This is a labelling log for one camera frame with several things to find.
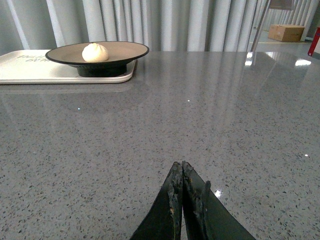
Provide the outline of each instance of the white tray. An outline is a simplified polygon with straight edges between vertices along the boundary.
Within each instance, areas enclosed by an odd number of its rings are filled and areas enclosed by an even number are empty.
[[[49,50],[19,50],[0,56],[0,85],[8,84],[115,84],[128,81],[137,60],[116,77],[82,77],[75,67],[46,59]]]

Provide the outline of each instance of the gray countertop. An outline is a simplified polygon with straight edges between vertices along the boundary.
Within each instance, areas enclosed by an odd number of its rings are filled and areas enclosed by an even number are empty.
[[[319,117],[320,65],[287,53],[150,52],[121,84],[2,85],[0,239],[128,239],[188,161],[255,238],[318,240]]]

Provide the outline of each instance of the gray curtain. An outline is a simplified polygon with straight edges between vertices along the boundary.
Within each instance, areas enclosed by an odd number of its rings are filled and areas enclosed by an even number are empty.
[[[247,51],[256,0],[0,0],[0,54],[98,41]]]

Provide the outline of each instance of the red object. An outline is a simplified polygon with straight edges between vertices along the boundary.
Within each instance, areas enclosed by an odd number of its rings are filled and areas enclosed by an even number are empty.
[[[318,29],[317,29],[317,31],[316,31],[316,33],[314,35],[313,41],[311,43],[311,46],[309,48],[309,51],[308,51],[308,55],[309,56],[312,56],[312,54],[314,53],[315,48],[317,46],[317,43],[319,41],[319,38],[320,38],[320,27],[318,27]]]

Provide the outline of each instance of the black plate rim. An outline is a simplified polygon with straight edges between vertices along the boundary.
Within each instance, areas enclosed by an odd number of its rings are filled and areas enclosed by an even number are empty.
[[[52,51],[55,51],[57,49],[60,48],[65,48],[65,47],[69,47],[69,46],[73,46],[73,45],[79,45],[79,44],[92,44],[92,43],[130,43],[130,44],[139,44],[142,45],[144,47],[146,47],[146,51],[143,54],[140,54],[138,56],[135,57],[131,57],[131,58],[126,58],[126,59],[122,59],[122,60],[117,60],[117,61],[103,61],[103,62],[72,62],[72,61],[61,61],[61,60],[57,60],[54,58],[51,58],[48,56],[48,54]],[[135,60],[135,59],[139,59],[145,55],[147,55],[149,53],[150,49],[148,46],[142,44],[142,43],[138,43],[138,42],[132,42],[132,41],[92,41],[92,42],[81,42],[81,43],[75,43],[75,44],[70,44],[70,45],[65,45],[65,46],[60,46],[60,47],[56,47],[50,51],[48,51],[45,54],[45,57],[50,60],[53,61],[55,63],[59,63],[59,64],[67,64],[73,67],[81,67],[81,66],[92,66],[94,68],[97,68],[98,66],[104,66],[104,67],[111,67],[111,66],[116,66],[116,65],[125,65],[130,63],[131,61]]]

